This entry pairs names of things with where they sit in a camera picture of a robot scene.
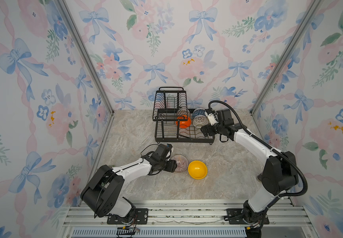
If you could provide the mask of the pink striped patterned bowl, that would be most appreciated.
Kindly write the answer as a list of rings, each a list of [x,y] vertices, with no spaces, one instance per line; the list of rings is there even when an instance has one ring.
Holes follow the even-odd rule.
[[[188,169],[189,161],[183,155],[174,155],[170,160],[174,160],[176,162],[176,169],[175,173],[183,173]]]

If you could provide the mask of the white lattice patterned bowl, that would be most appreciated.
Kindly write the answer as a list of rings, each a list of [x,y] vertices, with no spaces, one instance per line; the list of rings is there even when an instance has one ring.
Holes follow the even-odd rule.
[[[207,124],[209,124],[209,120],[206,116],[203,115],[198,115],[193,119],[193,125],[194,127],[196,127],[197,129],[202,128],[203,126],[206,126]]]

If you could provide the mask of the orange plastic bowl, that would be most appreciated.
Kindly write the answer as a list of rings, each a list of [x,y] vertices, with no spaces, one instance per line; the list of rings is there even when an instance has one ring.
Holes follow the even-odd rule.
[[[180,115],[175,123],[179,128],[186,129],[191,126],[191,119],[188,115]]]

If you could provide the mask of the brown floral patterned bowl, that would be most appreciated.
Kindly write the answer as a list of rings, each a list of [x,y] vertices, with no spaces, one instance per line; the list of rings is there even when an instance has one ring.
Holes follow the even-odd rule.
[[[187,108],[180,108],[180,109],[178,109],[176,115],[178,117],[184,116],[184,117],[187,117],[187,118],[191,119],[191,113],[190,113],[190,111]]]

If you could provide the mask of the blue triangle patterned bowl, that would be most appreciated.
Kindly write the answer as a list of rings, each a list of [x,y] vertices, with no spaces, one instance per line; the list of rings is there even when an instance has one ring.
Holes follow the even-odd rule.
[[[204,108],[197,108],[192,113],[192,119],[195,119],[198,116],[205,116],[206,110]]]

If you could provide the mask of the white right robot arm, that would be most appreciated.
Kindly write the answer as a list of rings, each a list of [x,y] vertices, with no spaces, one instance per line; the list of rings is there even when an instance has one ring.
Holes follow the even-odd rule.
[[[229,109],[218,112],[208,109],[205,116],[209,121],[201,128],[205,136],[225,136],[228,140],[242,145],[263,164],[261,187],[243,204],[241,214],[235,217],[236,220],[242,219],[252,229],[261,227],[267,211],[283,194],[299,183],[299,175],[294,168],[294,155],[265,144],[246,126],[240,122],[236,123]]]

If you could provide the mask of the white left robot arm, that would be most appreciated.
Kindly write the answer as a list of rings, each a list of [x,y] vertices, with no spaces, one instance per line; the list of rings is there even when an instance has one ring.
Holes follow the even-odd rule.
[[[122,189],[131,181],[154,176],[162,171],[175,172],[177,162],[172,160],[173,146],[157,144],[154,151],[142,155],[138,160],[120,167],[99,167],[81,192],[81,200],[98,217],[110,217],[113,221],[129,224],[135,221],[136,207],[121,196]]]

